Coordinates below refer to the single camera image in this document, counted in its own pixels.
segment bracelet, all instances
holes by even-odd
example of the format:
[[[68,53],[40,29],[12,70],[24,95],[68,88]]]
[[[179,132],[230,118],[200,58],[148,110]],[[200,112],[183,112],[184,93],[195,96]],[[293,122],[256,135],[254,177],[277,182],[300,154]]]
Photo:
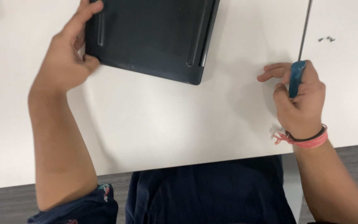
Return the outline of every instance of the bracelet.
[[[280,142],[284,140],[291,145],[296,145],[302,148],[315,148],[324,144],[324,142],[328,139],[327,129],[327,126],[323,124],[323,128],[317,135],[305,140],[295,139],[288,131],[286,131],[285,134],[277,132],[278,136],[274,135],[273,137],[277,139],[275,145],[280,144]]]

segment person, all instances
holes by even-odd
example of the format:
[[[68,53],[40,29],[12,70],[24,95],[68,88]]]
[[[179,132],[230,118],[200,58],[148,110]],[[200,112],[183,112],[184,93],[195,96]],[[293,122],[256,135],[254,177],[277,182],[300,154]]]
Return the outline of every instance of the person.
[[[84,26],[103,3],[81,0],[77,13],[52,39],[28,97],[34,134],[36,192],[40,213],[28,223],[115,223],[118,205],[110,184],[98,184],[95,169],[66,93],[85,82],[97,58],[77,51]],[[310,61],[289,98],[290,63],[264,67],[257,80],[282,78],[273,98],[280,124],[292,138],[313,138],[322,130],[325,85]],[[326,140],[296,147],[307,204],[321,223],[358,224],[358,187]],[[280,156],[134,172],[126,205],[127,223],[296,223],[283,190]]]

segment navy shirt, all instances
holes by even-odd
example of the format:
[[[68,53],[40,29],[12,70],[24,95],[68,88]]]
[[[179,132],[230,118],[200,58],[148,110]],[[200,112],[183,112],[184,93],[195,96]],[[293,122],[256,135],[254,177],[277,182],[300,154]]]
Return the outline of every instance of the navy shirt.
[[[282,185],[281,156],[134,172],[126,223],[296,223]],[[112,224],[117,212],[107,184],[28,223]]]

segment forearm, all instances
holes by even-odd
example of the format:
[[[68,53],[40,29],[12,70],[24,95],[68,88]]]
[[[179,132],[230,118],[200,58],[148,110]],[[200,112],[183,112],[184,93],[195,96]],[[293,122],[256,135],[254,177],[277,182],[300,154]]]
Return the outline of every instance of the forearm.
[[[33,88],[28,103],[40,210],[48,210],[94,190],[96,172],[66,95]]]
[[[295,151],[304,196],[316,221],[358,223],[358,187],[329,141]]]

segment white table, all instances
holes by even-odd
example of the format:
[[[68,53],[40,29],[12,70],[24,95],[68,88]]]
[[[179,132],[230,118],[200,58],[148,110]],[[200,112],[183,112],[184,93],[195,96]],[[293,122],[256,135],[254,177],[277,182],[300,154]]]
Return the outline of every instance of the white table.
[[[51,37],[77,5],[0,0],[0,187],[35,181],[27,93]],[[98,175],[291,152],[274,146],[269,131],[278,125],[276,81],[260,84],[256,75],[266,63],[296,60],[306,7],[307,0],[221,0],[200,86],[102,66],[71,91]],[[336,41],[317,41],[328,35]],[[314,1],[303,58],[327,84],[331,141],[358,145],[358,2]],[[298,217],[299,176],[285,161]]]

